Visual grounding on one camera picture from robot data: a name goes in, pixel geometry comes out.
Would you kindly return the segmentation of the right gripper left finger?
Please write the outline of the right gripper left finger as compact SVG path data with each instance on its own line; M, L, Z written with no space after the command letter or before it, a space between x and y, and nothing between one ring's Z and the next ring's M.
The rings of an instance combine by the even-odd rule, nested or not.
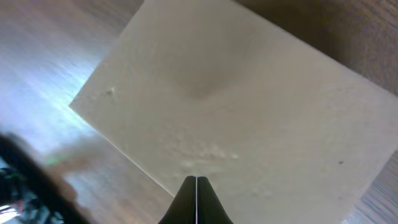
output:
M188 176L183 181L159 224L196 224L197 178Z

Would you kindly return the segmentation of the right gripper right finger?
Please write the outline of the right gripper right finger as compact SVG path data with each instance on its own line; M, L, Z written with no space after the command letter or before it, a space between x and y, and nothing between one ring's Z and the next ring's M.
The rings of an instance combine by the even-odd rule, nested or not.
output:
M197 178L197 223L233 224L206 177Z

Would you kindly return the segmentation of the brown cardboard box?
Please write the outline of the brown cardboard box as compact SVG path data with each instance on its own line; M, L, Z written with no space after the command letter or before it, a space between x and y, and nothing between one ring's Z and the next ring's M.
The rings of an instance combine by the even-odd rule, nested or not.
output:
M397 149L395 96L232 1L144 1L70 106L235 223L339 223Z

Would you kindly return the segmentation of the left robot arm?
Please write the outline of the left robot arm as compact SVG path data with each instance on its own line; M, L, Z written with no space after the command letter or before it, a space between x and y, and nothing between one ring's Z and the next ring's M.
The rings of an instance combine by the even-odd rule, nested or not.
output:
M89 224L22 144L5 134L1 134L1 223Z

